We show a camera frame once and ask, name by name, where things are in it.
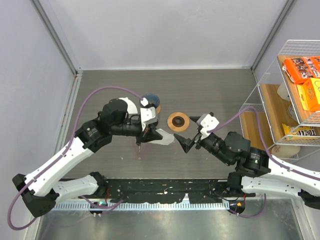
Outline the white paper coffee filter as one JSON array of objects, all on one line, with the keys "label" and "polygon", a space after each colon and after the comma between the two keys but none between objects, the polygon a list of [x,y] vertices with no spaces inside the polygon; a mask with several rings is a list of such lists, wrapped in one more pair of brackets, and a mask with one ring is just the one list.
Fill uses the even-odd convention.
[{"label": "white paper coffee filter", "polygon": [[157,129],[156,132],[162,136],[162,139],[150,141],[151,144],[168,146],[171,143],[173,143],[175,140],[175,137],[173,134],[170,134],[161,128]]}]

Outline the blue glass dripper cone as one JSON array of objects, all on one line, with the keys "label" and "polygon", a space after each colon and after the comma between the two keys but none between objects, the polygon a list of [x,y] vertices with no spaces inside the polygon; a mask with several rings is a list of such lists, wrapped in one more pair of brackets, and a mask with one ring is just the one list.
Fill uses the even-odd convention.
[{"label": "blue glass dripper cone", "polygon": [[160,105],[160,98],[154,93],[147,93],[142,96],[143,99],[146,99],[149,104],[153,107],[158,108]]}]

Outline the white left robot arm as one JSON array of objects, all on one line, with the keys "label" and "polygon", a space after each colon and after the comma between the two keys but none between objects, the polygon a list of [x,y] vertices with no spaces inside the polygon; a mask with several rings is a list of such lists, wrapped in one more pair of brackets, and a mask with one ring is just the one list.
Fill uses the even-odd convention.
[{"label": "white left robot arm", "polygon": [[113,136],[135,137],[136,144],[161,141],[156,128],[159,103],[144,99],[140,109],[127,97],[114,98],[105,104],[97,117],[82,124],[72,139],[45,164],[27,174],[17,174],[12,182],[33,217],[47,214],[65,200],[80,196],[103,198],[108,185],[99,172],[79,179],[61,181],[77,164],[112,141]]}]

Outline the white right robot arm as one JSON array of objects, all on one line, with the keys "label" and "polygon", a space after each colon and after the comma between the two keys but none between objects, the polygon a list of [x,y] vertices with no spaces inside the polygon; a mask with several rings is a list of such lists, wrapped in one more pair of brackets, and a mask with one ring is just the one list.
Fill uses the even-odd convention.
[{"label": "white right robot arm", "polygon": [[205,149],[227,166],[234,166],[228,174],[226,191],[232,197],[240,194],[279,194],[301,198],[304,204],[313,209],[320,208],[320,173],[288,163],[251,146],[248,139],[231,131],[225,139],[213,133],[218,126],[212,113],[192,117],[196,122],[197,134],[184,138],[175,134],[175,139],[183,151],[192,147]]}]

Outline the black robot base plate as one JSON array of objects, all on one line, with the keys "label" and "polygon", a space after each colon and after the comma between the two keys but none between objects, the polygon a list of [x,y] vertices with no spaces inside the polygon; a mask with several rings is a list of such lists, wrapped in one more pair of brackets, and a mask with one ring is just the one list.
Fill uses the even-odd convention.
[{"label": "black robot base plate", "polygon": [[191,204],[239,200],[245,194],[225,179],[107,179],[109,199],[130,204],[174,204],[188,197]]}]

